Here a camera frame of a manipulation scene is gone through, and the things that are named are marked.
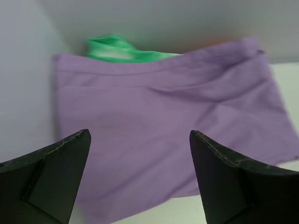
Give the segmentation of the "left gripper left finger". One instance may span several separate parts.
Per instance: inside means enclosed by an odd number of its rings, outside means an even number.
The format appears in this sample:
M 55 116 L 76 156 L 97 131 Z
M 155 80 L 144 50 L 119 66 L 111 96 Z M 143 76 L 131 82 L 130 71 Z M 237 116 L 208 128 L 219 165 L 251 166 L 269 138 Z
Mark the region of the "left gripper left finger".
M 2 224 L 67 224 L 91 145 L 80 130 L 0 165 Z

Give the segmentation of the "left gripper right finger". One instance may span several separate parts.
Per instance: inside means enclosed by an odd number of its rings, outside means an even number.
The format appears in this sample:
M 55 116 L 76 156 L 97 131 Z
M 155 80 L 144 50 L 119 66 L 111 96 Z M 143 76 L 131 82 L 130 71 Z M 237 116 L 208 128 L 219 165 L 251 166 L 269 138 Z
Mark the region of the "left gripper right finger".
M 199 131 L 191 131 L 190 148 L 207 223 L 298 223 L 297 171 L 251 159 Z

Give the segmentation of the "purple trousers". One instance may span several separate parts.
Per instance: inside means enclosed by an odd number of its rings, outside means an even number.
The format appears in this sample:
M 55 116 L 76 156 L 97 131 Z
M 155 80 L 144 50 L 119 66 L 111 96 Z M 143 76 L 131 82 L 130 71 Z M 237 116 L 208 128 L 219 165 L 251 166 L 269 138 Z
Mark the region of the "purple trousers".
M 61 54 L 54 71 L 60 136 L 88 129 L 92 137 L 77 196 L 89 224 L 197 195 L 192 130 L 271 165 L 299 157 L 256 38 L 150 63 Z

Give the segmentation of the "green white patterned folded garment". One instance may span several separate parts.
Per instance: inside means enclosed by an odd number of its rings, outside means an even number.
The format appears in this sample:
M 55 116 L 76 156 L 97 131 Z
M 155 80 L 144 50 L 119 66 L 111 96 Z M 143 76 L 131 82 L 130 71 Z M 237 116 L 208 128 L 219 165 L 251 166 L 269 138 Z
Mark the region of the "green white patterned folded garment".
M 86 56 L 109 63 L 150 63 L 175 57 L 176 53 L 144 51 L 118 35 L 90 38 Z

